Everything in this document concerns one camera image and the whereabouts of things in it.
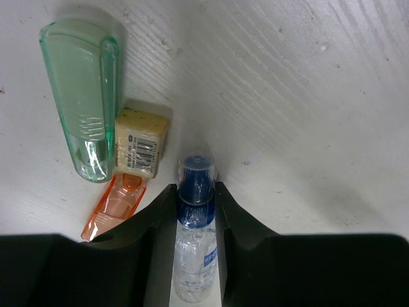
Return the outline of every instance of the blue bottle cap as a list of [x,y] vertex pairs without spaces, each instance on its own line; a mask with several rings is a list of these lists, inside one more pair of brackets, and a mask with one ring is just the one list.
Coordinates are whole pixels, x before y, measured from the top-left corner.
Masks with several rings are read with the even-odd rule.
[[215,198],[202,205],[185,203],[180,197],[176,200],[179,222],[191,229],[208,226],[215,218]]
[[203,205],[212,197],[217,176],[215,159],[202,150],[184,156],[179,165],[179,196],[191,205]]

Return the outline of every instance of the textured white surface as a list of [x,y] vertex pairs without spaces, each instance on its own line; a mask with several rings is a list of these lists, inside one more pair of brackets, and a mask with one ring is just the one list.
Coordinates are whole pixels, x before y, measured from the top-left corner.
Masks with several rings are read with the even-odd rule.
[[140,209],[200,138],[277,232],[409,237],[408,1],[81,2],[0,6],[0,233],[79,240],[104,188],[73,170],[38,45],[40,28],[87,4],[127,29],[125,97],[173,112]]

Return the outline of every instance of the water bottle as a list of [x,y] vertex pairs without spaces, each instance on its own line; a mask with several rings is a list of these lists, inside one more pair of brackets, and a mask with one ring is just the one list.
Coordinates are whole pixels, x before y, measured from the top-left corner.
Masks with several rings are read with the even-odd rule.
[[214,185],[215,161],[195,151],[180,161],[173,286],[188,303],[206,299],[217,268]]

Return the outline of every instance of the green plastic case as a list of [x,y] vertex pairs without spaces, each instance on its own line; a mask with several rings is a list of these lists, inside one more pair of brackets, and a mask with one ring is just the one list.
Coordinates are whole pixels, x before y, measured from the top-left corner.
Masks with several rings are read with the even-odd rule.
[[106,182],[114,169],[118,43],[94,24],[67,19],[43,28],[40,45],[74,167]]

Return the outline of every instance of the barcode label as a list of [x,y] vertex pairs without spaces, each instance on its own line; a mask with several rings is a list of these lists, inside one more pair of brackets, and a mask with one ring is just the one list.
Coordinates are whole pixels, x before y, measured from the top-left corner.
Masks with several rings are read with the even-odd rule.
[[129,135],[127,166],[129,168],[139,168],[153,173],[158,144],[147,139],[136,138]]
[[115,143],[115,166],[118,167],[118,143]]

